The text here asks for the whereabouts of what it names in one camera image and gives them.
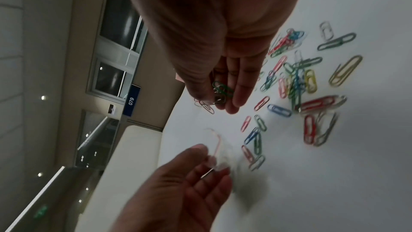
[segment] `hand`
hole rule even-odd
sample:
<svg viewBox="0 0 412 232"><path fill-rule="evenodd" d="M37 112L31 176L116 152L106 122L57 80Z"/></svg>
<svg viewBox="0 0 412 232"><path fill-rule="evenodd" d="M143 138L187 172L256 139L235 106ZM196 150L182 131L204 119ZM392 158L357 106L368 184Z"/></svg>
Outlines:
<svg viewBox="0 0 412 232"><path fill-rule="evenodd" d="M198 144L158 168L129 200L112 232L206 232L232 190L229 169L210 172Z"/></svg>
<svg viewBox="0 0 412 232"><path fill-rule="evenodd" d="M228 113L246 103L270 41L296 1L132 0L194 98L213 102L214 80L234 90L216 105Z"/></svg>

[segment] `blue sign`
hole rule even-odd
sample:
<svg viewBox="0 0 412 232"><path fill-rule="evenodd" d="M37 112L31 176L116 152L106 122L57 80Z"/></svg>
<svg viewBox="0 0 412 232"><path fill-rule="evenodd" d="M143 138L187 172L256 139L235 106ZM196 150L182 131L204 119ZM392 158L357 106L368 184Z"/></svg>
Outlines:
<svg viewBox="0 0 412 232"><path fill-rule="evenodd" d="M134 106L136 105L137 96L139 95L140 87L132 84L130 86L129 93L127 94L127 99L124 103L123 115L131 117L133 113Z"/></svg>

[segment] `yellow paper clip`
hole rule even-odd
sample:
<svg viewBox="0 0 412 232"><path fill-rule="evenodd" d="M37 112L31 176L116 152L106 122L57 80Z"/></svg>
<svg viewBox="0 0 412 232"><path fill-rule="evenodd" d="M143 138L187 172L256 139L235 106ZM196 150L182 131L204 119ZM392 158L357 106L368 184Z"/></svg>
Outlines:
<svg viewBox="0 0 412 232"><path fill-rule="evenodd" d="M355 55L354 57L349 59L349 61L342 67L341 65L339 65L338 68L336 68L335 72L332 74L332 76L329 78L330 86L341 86L341 84L343 84L346 78L348 78L349 75L353 72L353 70L355 70L355 68L361 63L362 59L363 57L361 55Z"/></svg>
<svg viewBox="0 0 412 232"><path fill-rule="evenodd" d="M305 83L306 90L308 93L312 94L318 90L318 85L316 84L315 71L312 69L305 71Z"/></svg>

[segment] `fingernail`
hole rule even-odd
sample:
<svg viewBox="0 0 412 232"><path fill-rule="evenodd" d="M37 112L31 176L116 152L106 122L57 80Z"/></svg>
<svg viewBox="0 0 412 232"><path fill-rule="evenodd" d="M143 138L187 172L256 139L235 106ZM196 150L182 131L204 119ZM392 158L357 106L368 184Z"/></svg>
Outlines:
<svg viewBox="0 0 412 232"><path fill-rule="evenodd" d="M200 149L202 150L205 154L207 154L209 152L208 148L204 145L204 144L196 144L194 146L192 146L192 148L194 149Z"/></svg>

